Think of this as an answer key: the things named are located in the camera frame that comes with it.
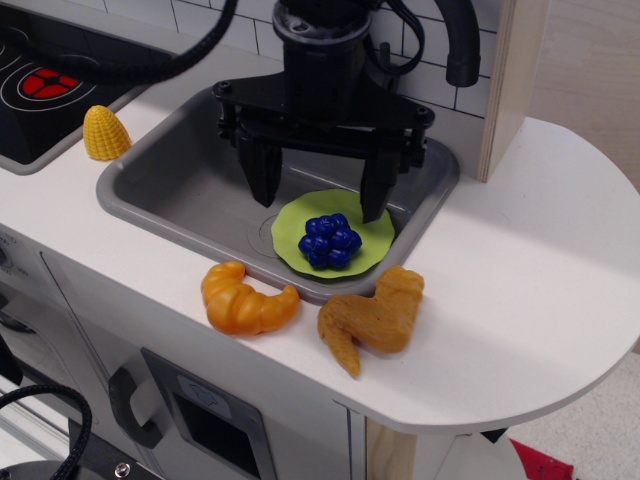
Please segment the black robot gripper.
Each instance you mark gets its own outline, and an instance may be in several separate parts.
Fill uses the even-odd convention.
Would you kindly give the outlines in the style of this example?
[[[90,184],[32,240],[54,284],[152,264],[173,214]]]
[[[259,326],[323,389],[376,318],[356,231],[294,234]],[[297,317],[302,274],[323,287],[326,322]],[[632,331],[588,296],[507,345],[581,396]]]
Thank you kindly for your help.
[[[360,182],[362,221],[380,219],[399,172],[423,162],[426,107],[371,78],[416,66],[388,63],[370,38],[378,1],[278,1],[272,26],[282,42],[282,72],[218,82],[220,134],[231,139],[253,198],[269,207],[282,171],[282,148],[365,160]]]

